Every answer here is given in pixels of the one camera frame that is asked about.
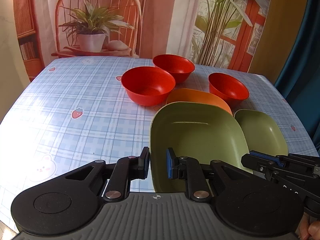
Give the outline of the person's right hand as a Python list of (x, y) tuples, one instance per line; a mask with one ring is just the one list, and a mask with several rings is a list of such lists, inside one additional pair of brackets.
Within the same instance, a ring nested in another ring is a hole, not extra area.
[(307, 240), (320, 240), (320, 221), (316, 220), (310, 222), (310, 216), (304, 213), (302, 220), (299, 224), (299, 239)]

